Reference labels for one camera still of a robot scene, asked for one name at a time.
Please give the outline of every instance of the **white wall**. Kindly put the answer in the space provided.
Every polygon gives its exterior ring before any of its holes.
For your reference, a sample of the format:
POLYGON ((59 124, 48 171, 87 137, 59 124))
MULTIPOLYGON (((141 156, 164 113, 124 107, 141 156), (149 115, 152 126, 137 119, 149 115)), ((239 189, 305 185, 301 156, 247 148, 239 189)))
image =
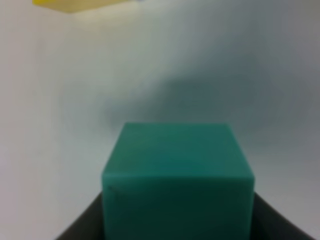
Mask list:
POLYGON ((126 121, 229 122, 257 192, 319 238, 317 9, 148 0, 67 15, 2 1, 0 240, 61 233, 98 194, 126 121))

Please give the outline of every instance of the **yellow object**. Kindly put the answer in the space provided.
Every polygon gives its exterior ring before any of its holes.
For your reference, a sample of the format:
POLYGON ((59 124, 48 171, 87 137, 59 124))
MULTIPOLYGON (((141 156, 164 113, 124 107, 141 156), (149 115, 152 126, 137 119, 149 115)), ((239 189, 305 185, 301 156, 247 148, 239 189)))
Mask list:
POLYGON ((65 13, 75 13, 128 1, 130 0, 33 0, 33 4, 65 13))

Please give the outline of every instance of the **cube front face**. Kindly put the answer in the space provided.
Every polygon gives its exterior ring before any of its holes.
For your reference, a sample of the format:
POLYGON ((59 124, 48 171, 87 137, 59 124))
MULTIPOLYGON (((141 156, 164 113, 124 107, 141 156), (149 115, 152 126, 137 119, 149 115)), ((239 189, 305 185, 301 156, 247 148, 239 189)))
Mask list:
POLYGON ((76 13, 129 0, 33 0, 33 4, 64 13, 76 13))
POLYGON ((109 240, 248 240, 253 179, 103 177, 109 240))
POLYGON ((254 176, 226 125, 128 124, 102 175, 109 240, 248 240, 254 176))

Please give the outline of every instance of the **cube top face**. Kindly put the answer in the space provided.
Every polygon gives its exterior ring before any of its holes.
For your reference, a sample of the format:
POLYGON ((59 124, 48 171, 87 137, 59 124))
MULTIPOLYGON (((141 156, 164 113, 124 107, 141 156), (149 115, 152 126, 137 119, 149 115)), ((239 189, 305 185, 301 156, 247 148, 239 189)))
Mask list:
POLYGON ((103 175, 254 179, 226 124, 127 123, 103 175))

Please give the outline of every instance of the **green block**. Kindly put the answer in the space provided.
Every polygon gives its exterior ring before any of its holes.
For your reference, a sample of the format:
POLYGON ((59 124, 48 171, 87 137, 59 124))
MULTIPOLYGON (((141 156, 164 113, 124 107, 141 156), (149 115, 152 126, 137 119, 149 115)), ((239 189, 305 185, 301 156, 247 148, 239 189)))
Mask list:
POLYGON ((254 175, 226 124, 128 123, 102 174, 108 240, 248 240, 254 175))

